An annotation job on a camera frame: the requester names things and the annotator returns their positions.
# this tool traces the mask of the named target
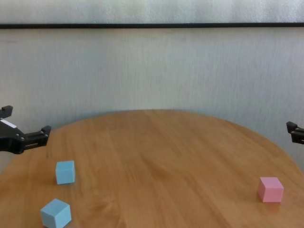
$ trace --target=gray wall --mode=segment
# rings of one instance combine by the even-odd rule
[[[302,28],[0,30],[0,77],[0,105],[23,131],[191,110],[264,135],[304,170],[304,146],[285,129],[304,125]]]

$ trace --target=wooden table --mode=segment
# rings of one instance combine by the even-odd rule
[[[57,161],[74,160],[74,184],[56,185]],[[282,203],[262,203],[259,177],[276,176]],[[128,111],[52,132],[0,176],[0,227],[42,227],[57,198],[74,228],[303,228],[304,176],[260,135],[214,117]]]

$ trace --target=white wall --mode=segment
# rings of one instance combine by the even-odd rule
[[[303,28],[0,30],[0,78],[0,106],[25,132],[184,109],[257,131],[304,169],[285,126],[304,125]]]
[[[303,0],[1,0],[0,23],[304,22]]]

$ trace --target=pink cube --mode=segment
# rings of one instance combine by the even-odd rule
[[[277,177],[261,177],[257,192],[263,202],[281,202],[284,187]]]

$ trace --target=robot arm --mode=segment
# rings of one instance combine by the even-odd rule
[[[287,122],[287,131],[291,134],[293,143],[304,144],[304,129],[293,122]]]
[[[0,110],[0,151],[22,154],[25,150],[46,146],[51,127],[45,126],[38,132],[24,134],[17,126],[4,120],[11,116],[12,111],[12,106]]]

